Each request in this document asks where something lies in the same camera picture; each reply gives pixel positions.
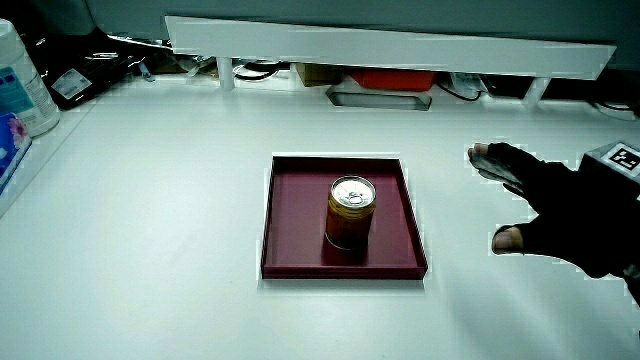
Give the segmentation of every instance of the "tray rim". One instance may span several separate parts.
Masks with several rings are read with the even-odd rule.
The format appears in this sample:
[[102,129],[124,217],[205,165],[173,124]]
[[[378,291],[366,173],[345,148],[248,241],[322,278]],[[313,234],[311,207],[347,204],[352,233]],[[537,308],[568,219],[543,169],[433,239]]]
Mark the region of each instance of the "tray rim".
[[[371,161],[390,161],[395,168],[390,174],[396,177],[398,181],[398,188],[401,193],[401,201],[405,208],[405,219],[407,220],[407,226],[410,228],[411,233],[411,245],[413,247],[413,253],[416,256],[417,265],[400,265],[389,268],[386,266],[367,266],[362,270],[358,270],[355,267],[344,267],[338,265],[323,265],[320,268],[309,268],[306,265],[284,265],[284,266],[268,266],[266,264],[267,249],[269,248],[269,229],[272,220],[272,200],[273,200],[273,184],[275,180],[276,162],[286,160],[371,160]],[[398,156],[398,153],[273,153],[271,160],[271,168],[269,175],[269,187],[267,189],[268,194],[266,196],[265,207],[265,223],[262,237],[262,249],[260,259],[260,275],[263,280],[277,280],[277,279],[367,279],[367,280],[422,280],[427,273],[429,264],[424,252],[424,244],[422,236],[420,235],[420,229],[418,227],[415,212],[411,204],[411,198],[409,196],[409,189],[406,182],[406,174],[402,169],[402,163]],[[340,269],[342,273],[347,276],[327,276],[332,273],[337,273],[332,270]],[[291,270],[298,270],[298,273],[292,275],[288,273]],[[367,274],[377,274],[378,277],[370,277]]]

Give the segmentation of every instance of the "red container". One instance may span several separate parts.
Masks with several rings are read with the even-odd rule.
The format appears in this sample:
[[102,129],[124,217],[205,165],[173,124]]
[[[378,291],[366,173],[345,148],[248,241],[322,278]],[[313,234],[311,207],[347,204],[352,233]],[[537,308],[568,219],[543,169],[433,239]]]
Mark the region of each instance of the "red container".
[[[327,195],[344,175],[376,188],[368,246],[335,248],[325,238]],[[274,157],[261,262],[264,279],[413,279],[427,261],[397,159]]]
[[427,91],[433,86],[436,73],[423,70],[352,69],[349,75],[363,88]]

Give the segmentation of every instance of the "shelf leg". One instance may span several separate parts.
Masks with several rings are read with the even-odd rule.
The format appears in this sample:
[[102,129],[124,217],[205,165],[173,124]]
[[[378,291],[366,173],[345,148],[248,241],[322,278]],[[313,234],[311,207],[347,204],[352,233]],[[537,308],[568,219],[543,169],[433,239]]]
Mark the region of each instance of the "shelf leg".
[[233,83],[233,65],[231,65],[231,58],[216,57],[216,63],[218,64],[220,87],[225,91],[233,90],[235,85]]
[[522,102],[529,109],[535,108],[538,105],[540,99],[542,99],[542,94],[547,89],[551,78],[535,78],[527,90],[527,94],[524,96]]

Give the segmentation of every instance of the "table surface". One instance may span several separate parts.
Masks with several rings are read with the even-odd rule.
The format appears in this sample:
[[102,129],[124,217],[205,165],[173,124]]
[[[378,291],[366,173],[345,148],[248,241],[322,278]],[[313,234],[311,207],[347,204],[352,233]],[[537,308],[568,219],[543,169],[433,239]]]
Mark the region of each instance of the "table surface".
[[[0,218],[3,358],[640,357],[622,280],[491,252],[500,225],[535,213],[466,159],[506,141],[576,169],[640,123],[437,89],[427,112],[339,108],[273,81],[133,80],[64,114],[71,134]],[[396,154],[424,280],[261,280],[274,153]]]

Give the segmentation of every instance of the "cable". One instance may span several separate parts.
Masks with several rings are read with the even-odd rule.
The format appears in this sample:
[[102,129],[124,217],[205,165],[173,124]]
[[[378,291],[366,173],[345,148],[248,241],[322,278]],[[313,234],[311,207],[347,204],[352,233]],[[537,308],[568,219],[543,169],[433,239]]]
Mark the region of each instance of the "cable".
[[624,114],[629,114],[627,111],[632,111],[633,109],[631,107],[629,107],[629,109],[625,109],[625,108],[616,108],[613,106],[605,106],[602,103],[596,103],[593,101],[587,101],[587,103],[589,105],[591,105],[591,107],[593,107],[594,109],[598,110],[599,113],[601,113],[602,115],[617,119],[617,120],[622,120],[622,121],[626,121],[626,122],[636,122],[640,119],[638,119],[638,117],[634,116],[634,114],[631,114],[631,118],[630,119],[626,119],[626,118],[621,118],[618,116],[614,116],[613,112],[611,114],[607,114],[606,112],[603,111],[603,109],[609,109],[609,110],[613,110],[616,113],[624,113]]
[[447,87],[446,87],[446,86],[443,86],[443,85],[440,83],[440,81],[436,81],[436,85],[438,85],[438,87],[439,87],[440,89],[444,90],[445,92],[447,92],[447,93],[449,93],[449,94],[451,94],[451,95],[453,95],[453,96],[457,97],[458,99],[462,99],[462,100],[464,100],[464,101],[476,101],[476,100],[480,99],[480,96],[482,95],[482,91],[478,91],[478,95],[477,95],[475,98],[466,98],[466,97],[464,97],[464,96],[462,96],[462,95],[456,94],[455,92],[453,92],[453,91],[451,91],[451,90],[447,89]]
[[616,111],[632,111],[631,106],[627,106],[626,108],[619,108],[616,106],[611,106],[606,104],[605,102],[598,102],[598,105],[602,106],[602,107],[606,107],[607,109],[611,109],[611,110],[616,110]]
[[[266,64],[249,62],[244,65],[236,66],[235,68],[233,68],[233,74],[237,79],[240,79],[240,80],[259,81],[275,75],[280,70],[288,70],[289,67],[290,67],[289,63],[282,62],[282,61],[277,63],[266,63]],[[249,71],[262,72],[263,74],[256,75],[256,76],[240,75],[239,71],[242,68]]]

